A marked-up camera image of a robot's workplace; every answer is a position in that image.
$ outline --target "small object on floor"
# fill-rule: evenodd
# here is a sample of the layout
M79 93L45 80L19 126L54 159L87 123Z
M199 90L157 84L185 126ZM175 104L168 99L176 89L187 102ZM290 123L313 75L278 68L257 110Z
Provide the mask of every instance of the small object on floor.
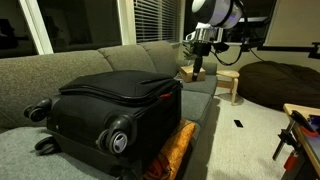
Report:
M231 86L230 86L230 93L232 94L231 98L231 105L235 105L236 95L237 95L237 88L238 88L238 77L240 74L237 71L232 70L221 70L217 71L218 75L226 76L231 78Z
M240 122L240 120L234 120L234 123L236 123L236 126L239 128L243 128L242 123Z

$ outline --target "couch backrest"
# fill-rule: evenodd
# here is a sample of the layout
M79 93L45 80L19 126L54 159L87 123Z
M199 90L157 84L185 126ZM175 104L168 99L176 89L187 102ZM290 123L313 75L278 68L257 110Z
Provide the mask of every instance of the couch backrest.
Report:
M98 49L114 71L141 70L156 72L148 53L138 45L115 46Z
M179 70L174 51L166 41L155 41L140 44L151 57L158 73L176 76Z
M112 71L97 51L0 59L0 126L44 126L23 117L23 110L78 76Z
M113 70L141 70L176 76L178 67L171 45L165 41L101 48Z

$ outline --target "couch cushion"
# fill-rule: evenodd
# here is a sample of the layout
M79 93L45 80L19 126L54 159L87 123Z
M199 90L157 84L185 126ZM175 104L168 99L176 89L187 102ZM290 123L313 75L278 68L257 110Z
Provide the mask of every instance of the couch cushion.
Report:
M98 50L113 70L140 70L156 72L147 52L138 45L115 46Z
M195 92L202 92L214 95L216 91L218 83L218 78L215 75L206 75L205 81L197 81L197 82L190 82L186 83L182 81L183 89L187 91L195 91Z
M0 134L1 179L115 179L65 153L37 156L45 128L22 127Z
M111 71L97 51L56 53L0 60L0 126L44 126L23 116L30 104L58 93L78 76Z
M203 127L211 101L210 94L183 90L181 93L182 117Z
M166 41L155 41L140 44L149 56L158 73L175 76L178 67L175 62L174 52L171 45Z

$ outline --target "black bean bag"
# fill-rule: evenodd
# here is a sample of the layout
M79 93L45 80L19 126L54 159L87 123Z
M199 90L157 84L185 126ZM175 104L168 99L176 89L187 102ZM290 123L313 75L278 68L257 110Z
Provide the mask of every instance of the black bean bag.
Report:
M320 108L320 73L313 69L264 61L239 73L238 94L249 101L276 110L285 103Z

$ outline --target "beige carpet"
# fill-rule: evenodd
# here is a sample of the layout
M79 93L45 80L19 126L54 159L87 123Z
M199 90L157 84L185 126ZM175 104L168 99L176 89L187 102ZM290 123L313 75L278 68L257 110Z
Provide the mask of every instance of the beige carpet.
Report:
M279 143L277 134L286 128L283 112L262 107L237 96L237 106L231 106L228 89L218 88L214 102L218 108L210 117L206 133L197 149L197 164L188 179L208 180L278 180L292 147L285 145L277 161L272 155ZM243 128L238 128L238 119Z

